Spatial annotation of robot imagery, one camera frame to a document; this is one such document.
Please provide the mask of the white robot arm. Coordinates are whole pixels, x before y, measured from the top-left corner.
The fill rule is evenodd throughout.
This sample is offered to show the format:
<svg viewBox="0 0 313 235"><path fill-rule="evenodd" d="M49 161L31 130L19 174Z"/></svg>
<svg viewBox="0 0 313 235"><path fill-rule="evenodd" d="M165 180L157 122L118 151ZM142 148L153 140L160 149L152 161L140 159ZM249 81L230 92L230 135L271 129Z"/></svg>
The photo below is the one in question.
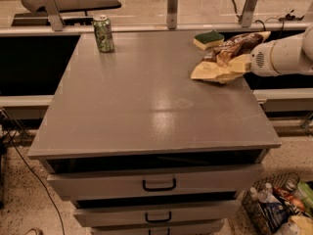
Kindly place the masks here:
<svg viewBox="0 0 313 235"><path fill-rule="evenodd" d="M228 65L230 71L259 76L313 75L313 24L303 33L259 44Z"/></svg>

